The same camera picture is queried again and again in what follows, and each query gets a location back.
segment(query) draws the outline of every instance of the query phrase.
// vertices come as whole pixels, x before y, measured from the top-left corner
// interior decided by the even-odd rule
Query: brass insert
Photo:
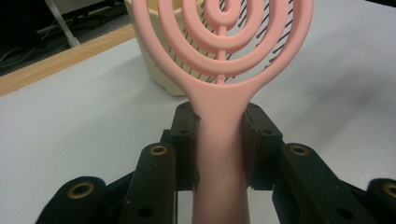
[[[392,196],[393,198],[396,198],[396,184],[393,183],[386,183],[384,184],[384,191]]]
[[[165,154],[167,151],[168,151],[167,147],[156,146],[156,147],[153,147],[149,152],[151,153],[151,155],[161,156],[161,155]]]
[[[93,192],[94,184],[88,181],[76,184],[67,192],[67,196],[71,199],[80,199]]]

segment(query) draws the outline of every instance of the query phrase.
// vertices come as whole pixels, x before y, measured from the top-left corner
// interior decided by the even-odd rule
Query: cable
[[[56,22],[56,20],[53,20],[52,24],[49,26],[48,31],[43,35],[43,37],[41,37],[41,40],[44,40],[44,39],[49,35],[50,30],[51,30],[53,27],[55,27],[55,26],[54,26],[55,22]]]
[[[20,50],[20,49],[21,49],[20,47],[17,47],[17,48],[15,48],[15,49],[9,50],[7,53],[5,53],[5,54],[3,55],[3,57],[1,57],[0,62],[2,62],[2,61],[3,61],[9,54],[11,54],[12,52],[15,52],[15,51]]]
[[[122,16],[123,14],[126,14],[126,13],[128,12],[125,6],[120,7],[120,8],[121,8],[120,13],[118,13],[118,14],[115,15],[115,16],[107,17],[107,19],[108,19],[109,21],[113,21],[114,19],[116,19],[116,18],[118,18],[118,17],[120,17],[120,16]]]
[[[10,67],[11,65],[14,65],[14,64],[16,64],[16,63],[20,63],[21,61],[27,59],[27,57],[29,57],[29,56],[33,53],[33,51],[35,51],[35,48],[32,48],[32,49],[31,49],[23,58],[21,58],[20,60],[14,62],[14,63],[8,63],[8,64],[5,64],[5,65],[1,65],[0,68]]]

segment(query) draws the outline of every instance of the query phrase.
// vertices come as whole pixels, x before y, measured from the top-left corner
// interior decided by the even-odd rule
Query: floor
[[[71,32],[81,44],[117,30],[130,22],[123,3],[100,8],[88,16],[78,15],[66,20]],[[0,55],[0,76],[70,49],[64,33],[56,22],[39,34],[45,43],[44,48],[11,49]]]

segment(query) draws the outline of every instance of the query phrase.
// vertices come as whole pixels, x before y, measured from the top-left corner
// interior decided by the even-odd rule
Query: pink hair brush
[[[133,0],[134,25],[151,59],[186,93],[201,118],[196,139],[200,181],[193,195],[192,223],[249,223],[242,116],[253,95],[300,49],[311,22],[313,0],[205,0],[203,7],[204,15],[199,15],[196,1],[184,0],[183,21],[189,37],[216,54],[215,59],[193,48],[180,31],[172,0],[158,3],[171,49],[183,63],[213,77],[215,83],[190,76],[169,57],[152,28],[147,1]],[[229,77],[240,75],[248,78],[226,83]]]

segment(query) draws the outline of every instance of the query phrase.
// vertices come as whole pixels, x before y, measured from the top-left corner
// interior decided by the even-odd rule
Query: table surface
[[[300,53],[252,103],[285,142],[312,147],[346,182],[365,189],[373,178],[396,179],[396,9],[361,0],[315,3]],[[111,183],[130,173],[186,102],[149,78],[135,39],[58,70],[36,79],[24,70],[33,81],[18,78],[17,91],[9,86],[15,79],[0,79],[0,89],[9,88],[0,97],[1,223],[34,223],[76,177]],[[249,206],[251,223],[278,222],[271,192],[250,190]],[[183,192],[179,223],[190,218],[191,193]]]
[[[134,29],[132,25],[127,25],[38,63],[2,76],[0,77],[0,96],[51,76],[132,38],[134,38]]]

